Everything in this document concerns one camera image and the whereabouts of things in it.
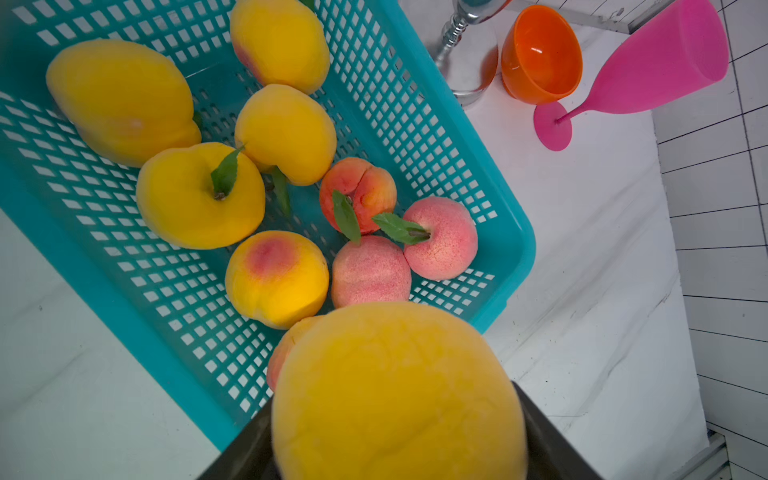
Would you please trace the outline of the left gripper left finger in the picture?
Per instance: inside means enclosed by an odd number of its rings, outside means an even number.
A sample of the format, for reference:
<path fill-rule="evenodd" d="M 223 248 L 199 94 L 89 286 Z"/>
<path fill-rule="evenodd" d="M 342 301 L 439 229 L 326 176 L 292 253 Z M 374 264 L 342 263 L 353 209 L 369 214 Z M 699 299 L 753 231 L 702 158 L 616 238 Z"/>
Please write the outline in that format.
<path fill-rule="evenodd" d="M 272 406 L 270 399 L 198 479 L 275 480 Z"/>

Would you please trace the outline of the yellow peach with leaf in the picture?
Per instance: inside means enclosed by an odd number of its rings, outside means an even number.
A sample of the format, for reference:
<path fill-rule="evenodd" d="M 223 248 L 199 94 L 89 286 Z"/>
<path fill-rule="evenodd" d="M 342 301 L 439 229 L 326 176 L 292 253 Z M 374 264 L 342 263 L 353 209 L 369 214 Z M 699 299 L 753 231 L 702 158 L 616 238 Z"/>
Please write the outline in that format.
<path fill-rule="evenodd" d="M 45 80 L 86 145 L 115 163 L 139 168 L 166 149 L 201 142 L 185 77 L 144 45 L 77 43 L 55 56 Z"/>

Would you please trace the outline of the yellow red peach top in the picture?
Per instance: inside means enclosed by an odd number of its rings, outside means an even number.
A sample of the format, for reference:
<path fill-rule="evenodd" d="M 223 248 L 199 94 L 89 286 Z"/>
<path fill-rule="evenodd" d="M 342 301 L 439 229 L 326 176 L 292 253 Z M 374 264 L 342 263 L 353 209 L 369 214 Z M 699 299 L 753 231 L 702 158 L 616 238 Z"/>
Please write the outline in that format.
<path fill-rule="evenodd" d="M 330 283 L 321 250 L 290 231 L 259 232 L 232 254 L 225 275 L 226 293 L 242 316 L 277 330 L 288 330 L 315 315 Z"/>

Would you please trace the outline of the orange red peach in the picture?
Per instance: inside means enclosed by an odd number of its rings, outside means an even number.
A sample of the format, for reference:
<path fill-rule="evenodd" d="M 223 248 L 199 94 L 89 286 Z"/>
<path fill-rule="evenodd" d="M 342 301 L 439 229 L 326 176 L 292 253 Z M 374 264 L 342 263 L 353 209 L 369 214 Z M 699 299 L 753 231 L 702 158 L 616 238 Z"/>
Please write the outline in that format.
<path fill-rule="evenodd" d="M 380 229 L 373 221 L 376 215 L 394 212 L 397 190 L 386 169 L 361 158 L 348 157 L 325 174 L 319 201 L 331 226 L 359 245 L 363 235 Z"/>

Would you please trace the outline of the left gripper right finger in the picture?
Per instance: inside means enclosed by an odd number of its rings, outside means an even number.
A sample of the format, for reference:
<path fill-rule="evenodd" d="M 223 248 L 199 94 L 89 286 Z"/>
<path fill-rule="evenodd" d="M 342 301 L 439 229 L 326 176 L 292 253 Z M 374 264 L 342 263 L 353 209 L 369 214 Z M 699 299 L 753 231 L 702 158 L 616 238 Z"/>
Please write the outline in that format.
<path fill-rule="evenodd" d="M 564 435 L 512 382 L 518 395 L 526 429 L 527 480 L 602 480 Z"/>

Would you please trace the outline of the pink peach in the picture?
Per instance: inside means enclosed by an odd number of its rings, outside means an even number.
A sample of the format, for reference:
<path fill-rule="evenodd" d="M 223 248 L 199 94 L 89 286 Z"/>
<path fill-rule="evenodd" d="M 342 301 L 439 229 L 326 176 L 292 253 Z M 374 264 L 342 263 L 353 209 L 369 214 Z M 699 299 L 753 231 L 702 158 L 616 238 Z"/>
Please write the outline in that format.
<path fill-rule="evenodd" d="M 350 241 L 332 264 L 331 300 L 335 308 L 369 302 L 407 301 L 412 274 L 404 253 L 391 240 L 364 236 Z"/>
<path fill-rule="evenodd" d="M 469 211 L 449 198 L 418 200 L 403 216 L 380 213 L 373 221 L 392 240 L 404 245 L 411 269 L 429 280 L 459 276 L 478 251 L 478 233 Z"/>

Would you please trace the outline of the yellow peach red spot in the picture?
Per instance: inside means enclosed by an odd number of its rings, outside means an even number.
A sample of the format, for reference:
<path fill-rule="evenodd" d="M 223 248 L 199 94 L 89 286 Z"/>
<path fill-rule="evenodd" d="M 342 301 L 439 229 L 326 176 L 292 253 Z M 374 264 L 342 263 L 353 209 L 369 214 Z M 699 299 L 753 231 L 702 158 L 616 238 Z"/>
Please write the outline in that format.
<path fill-rule="evenodd" d="M 261 172 L 277 169 L 298 187 L 322 180 L 337 148 L 335 126 L 325 109 L 281 84 L 266 85 L 248 99 L 234 138 Z"/>

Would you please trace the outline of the pink peach bottom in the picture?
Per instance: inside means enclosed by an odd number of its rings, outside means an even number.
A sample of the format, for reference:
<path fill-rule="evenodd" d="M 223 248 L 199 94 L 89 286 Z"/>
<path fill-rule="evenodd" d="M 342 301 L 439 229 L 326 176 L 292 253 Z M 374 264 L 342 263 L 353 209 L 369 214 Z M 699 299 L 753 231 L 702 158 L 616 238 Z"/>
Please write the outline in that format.
<path fill-rule="evenodd" d="M 404 253 L 391 240 L 364 236 L 350 241 L 332 264 L 331 300 L 335 308 L 369 302 L 407 301 L 412 274 Z"/>

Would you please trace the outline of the teal plastic basket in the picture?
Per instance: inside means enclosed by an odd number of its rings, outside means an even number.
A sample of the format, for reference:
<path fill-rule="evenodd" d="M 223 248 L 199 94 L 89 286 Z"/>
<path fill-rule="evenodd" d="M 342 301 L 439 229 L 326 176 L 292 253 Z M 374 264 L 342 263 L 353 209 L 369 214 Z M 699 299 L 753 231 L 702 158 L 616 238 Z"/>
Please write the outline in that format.
<path fill-rule="evenodd" d="M 269 401 L 279 332 L 225 293 L 229 249 L 183 249 L 142 221 L 138 171 L 91 150 L 56 106 L 45 73 L 97 38 L 158 50 L 186 76 L 203 137 L 231 143 L 258 88 L 236 59 L 229 1 L 5 1 L 1 5 L 1 207 L 218 449 Z M 412 299 L 485 331 L 530 273 L 532 226 L 427 50 L 394 1 L 317 1 L 331 67 L 315 99 L 337 159 L 389 170 L 398 209 L 429 196 L 463 203 L 478 253 Z"/>

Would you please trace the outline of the yellow peach leaf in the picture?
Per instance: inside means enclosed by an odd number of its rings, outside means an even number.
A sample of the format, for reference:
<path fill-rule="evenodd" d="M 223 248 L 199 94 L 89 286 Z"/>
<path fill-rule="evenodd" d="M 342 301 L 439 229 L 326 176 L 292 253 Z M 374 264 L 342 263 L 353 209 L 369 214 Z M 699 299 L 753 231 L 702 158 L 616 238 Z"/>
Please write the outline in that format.
<path fill-rule="evenodd" d="M 285 479 L 523 479 L 526 429 L 483 336 L 438 308 L 323 315 L 285 360 L 271 413 Z"/>

